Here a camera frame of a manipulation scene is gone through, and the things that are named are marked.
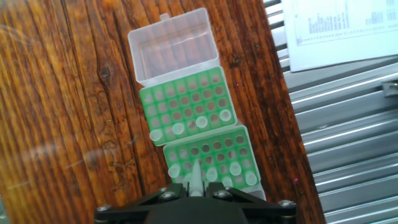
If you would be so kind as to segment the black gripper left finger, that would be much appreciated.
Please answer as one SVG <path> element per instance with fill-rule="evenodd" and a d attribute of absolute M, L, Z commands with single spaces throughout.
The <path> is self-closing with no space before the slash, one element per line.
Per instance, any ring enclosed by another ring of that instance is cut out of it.
<path fill-rule="evenodd" d="M 183 184 L 170 184 L 120 207 L 102 205 L 94 212 L 94 224 L 144 223 L 149 212 L 161 204 L 187 196 Z"/>

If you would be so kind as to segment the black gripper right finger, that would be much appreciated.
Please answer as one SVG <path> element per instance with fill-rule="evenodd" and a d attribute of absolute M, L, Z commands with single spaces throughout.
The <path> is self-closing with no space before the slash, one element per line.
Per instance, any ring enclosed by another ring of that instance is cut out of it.
<path fill-rule="evenodd" d="M 208 216 L 215 223 L 296 224 L 296 203 L 270 203 L 233 187 L 213 182 L 206 188 L 210 198 Z"/>

